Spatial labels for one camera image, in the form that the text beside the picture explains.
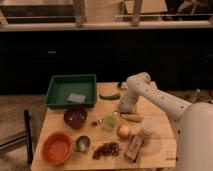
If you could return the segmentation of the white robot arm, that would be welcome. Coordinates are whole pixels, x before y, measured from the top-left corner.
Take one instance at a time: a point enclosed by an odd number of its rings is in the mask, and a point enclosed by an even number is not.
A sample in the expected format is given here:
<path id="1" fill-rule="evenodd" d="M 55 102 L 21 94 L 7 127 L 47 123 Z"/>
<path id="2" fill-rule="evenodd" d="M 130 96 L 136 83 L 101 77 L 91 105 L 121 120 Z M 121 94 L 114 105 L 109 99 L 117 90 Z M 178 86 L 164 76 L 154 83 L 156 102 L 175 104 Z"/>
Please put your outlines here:
<path id="1" fill-rule="evenodd" d="M 213 105 L 190 103 L 151 85 L 147 72 L 129 76 L 119 104 L 123 113 L 132 113 L 141 96 L 178 121 L 176 171 L 213 171 Z"/>

